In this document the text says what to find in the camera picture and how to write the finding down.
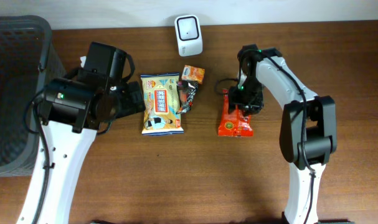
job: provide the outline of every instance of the table surface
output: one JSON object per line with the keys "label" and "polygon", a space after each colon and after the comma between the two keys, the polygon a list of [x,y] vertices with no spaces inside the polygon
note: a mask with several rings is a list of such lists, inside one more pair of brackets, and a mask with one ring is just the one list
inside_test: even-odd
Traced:
{"label": "table surface", "polygon": [[[216,80],[234,77],[245,44],[277,47],[296,76],[336,102],[338,148],[321,181],[321,220],[378,223],[378,21],[204,26],[202,54],[178,55],[173,27],[54,31],[67,70],[91,41],[131,54],[141,73],[206,70],[185,133],[141,135],[143,113],[115,121],[90,148],[78,180],[70,223],[264,222],[280,218],[289,169],[278,143],[281,109],[268,90],[252,138],[217,136],[223,99]],[[30,177],[0,178],[0,223],[14,223]]]}

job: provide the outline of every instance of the orange package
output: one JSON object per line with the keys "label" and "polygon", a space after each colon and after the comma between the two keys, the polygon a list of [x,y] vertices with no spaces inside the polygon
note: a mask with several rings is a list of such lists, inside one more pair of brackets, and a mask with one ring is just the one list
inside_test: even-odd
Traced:
{"label": "orange package", "polygon": [[218,128],[218,136],[230,137],[252,137],[253,130],[250,127],[251,115],[243,116],[243,111],[234,110],[231,114],[229,110],[229,97],[227,90],[224,91],[224,110],[222,112],[222,120]]}
{"label": "orange package", "polygon": [[196,81],[202,84],[206,70],[203,68],[196,68],[190,65],[185,65],[182,73],[182,80]]}

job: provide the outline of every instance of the red package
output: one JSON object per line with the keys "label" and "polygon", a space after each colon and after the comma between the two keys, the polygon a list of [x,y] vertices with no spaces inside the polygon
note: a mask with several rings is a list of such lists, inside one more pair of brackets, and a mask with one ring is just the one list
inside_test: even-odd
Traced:
{"label": "red package", "polygon": [[252,137],[253,131],[250,127],[251,116],[243,116],[243,111],[234,110],[231,114],[228,113],[229,97],[227,90],[224,91],[224,110],[222,112],[222,120],[218,128],[218,136],[230,137]]}

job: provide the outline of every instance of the plastic container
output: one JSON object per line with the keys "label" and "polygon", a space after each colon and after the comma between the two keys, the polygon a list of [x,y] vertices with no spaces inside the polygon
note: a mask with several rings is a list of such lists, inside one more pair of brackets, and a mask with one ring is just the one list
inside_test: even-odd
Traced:
{"label": "plastic container", "polygon": [[[24,129],[24,108],[46,83],[64,74],[45,19],[0,17],[0,177],[32,174],[39,137]],[[27,122],[35,129],[31,112]]]}

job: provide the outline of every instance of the yellow package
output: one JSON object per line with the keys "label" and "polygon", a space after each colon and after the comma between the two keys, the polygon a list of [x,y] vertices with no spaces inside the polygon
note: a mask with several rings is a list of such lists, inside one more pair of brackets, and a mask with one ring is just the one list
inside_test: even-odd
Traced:
{"label": "yellow package", "polygon": [[190,65],[185,65],[182,73],[182,80],[196,81],[202,84],[206,70],[203,68],[196,68]]}
{"label": "yellow package", "polygon": [[141,75],[143,96],[146,104],[144,111],[143,135],[162,136],[181,134],[181,115],[177,94],[178,73],[160,75]]}

